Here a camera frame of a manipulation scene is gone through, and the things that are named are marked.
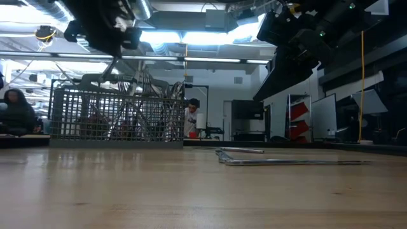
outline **person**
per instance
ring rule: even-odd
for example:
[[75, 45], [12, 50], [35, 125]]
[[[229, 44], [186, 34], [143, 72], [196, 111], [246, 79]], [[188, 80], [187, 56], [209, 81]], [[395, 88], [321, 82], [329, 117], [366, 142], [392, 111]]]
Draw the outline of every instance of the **person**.
[[198, 133], [197, 131], [197, 116], [198, 116], [198, 109], [199, 107], [199, 100], [198, 99], [190, 99], [188, 101], [188, 107], [185, 108], [185, 122], [184, 122], [184, 136], [189, 137], [190, 132]]
[[10, 89], [4, 94], [7, 108], [0, 111], [0, 123], [6, 127], [4, 134], [25, 135], [34, 130], [35, 113], [22, 91]]
[[0, 90], [3, 89], [4, 87], [4, 80], [3, 80], [3, 74], [0, 72]]

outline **red object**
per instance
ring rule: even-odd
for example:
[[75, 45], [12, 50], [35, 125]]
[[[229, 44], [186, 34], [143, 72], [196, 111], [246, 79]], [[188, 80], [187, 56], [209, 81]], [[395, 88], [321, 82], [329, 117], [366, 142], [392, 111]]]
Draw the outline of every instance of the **red object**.
[[291, 121], [297, 119], [298, 117], [300, 117], [301, 115], [303, 115], [307, 112], [308, 112], [308, 108], [304, 102], [293, 105], [291, 107]]
[[190, 138], [197, 138], [197, 133], [195, 132], [190, 132]]
[[295, 127], [291, 127], [291, 140], [296, 139], [300, 134], [308, 131], [310, 127], [308, 127], [307, 123], [302, 121], [297, 121], [294, 123]]

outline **door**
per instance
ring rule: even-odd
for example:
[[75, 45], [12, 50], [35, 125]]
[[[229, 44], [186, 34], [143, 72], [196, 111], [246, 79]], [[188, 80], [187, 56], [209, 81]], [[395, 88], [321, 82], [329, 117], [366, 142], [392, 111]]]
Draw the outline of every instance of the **door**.
[[265, 106], [265, 133], [266, 142], [269, 142], [272, 133], [272, 106], [270, 104]]
[[231, 101], [223, 101], [223, 140], [231, 141]]

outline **white shirt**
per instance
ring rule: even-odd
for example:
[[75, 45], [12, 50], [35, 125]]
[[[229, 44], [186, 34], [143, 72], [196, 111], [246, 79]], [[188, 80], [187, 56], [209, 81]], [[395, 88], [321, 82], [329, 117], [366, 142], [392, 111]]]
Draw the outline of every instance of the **white shirt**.
[[184, 122], [184, 136], [189, 137], [190, 132], [196, 132], [197, 130], [197, 116], [199, 109], [194, 113], [190, 113], [189, 108], [185, 108], [185, 122]]

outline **white cylinder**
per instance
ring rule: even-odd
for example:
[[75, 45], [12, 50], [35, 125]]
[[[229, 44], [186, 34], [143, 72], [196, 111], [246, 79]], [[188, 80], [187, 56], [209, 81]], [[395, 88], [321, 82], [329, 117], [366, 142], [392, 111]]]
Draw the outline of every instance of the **white cylinder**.
[[205, 114], [203, 114], [203, 113], [197, 114], [197, 128], [201, 129], [201, 130], [206, 129], [206, 119], [205, 119]]

